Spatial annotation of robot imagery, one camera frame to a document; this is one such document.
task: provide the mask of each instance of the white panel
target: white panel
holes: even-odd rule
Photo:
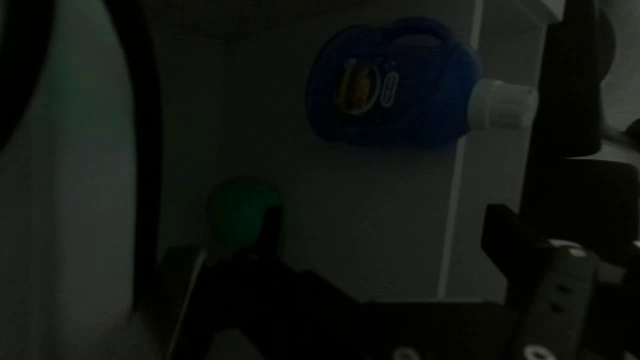
[[[33,124],[38,358],[110,358],[133,305],[135,132],[99,0],[60,0]]]

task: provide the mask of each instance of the blue detergent bottle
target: blue detergent bottle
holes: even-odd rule
[[[482,79],[476,53],[430,18],[355,26],[309,77],[313,129],[356,145],[440,148],[472,128],[531,128],[538,92]]]

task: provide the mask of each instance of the plastic container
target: plastic container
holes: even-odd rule
[[[531,128],[538,92],[482,79],[476,53],[429,18],[355,26],[313,67],[307,110],[331,141],[446,145],[472,128]]]

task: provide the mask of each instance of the green ball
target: green ball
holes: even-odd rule
[[[282,206],[282,198],[262,180],[237,178],[216,186],[208,198],[214,241],[231,251],[254,245],[270,206]]]

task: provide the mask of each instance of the bottle cap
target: bottle cap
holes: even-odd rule
[[[469,103],[469,122],[472,129],[527,129],[534,126],[536,112],[536,87],[481,79]]]

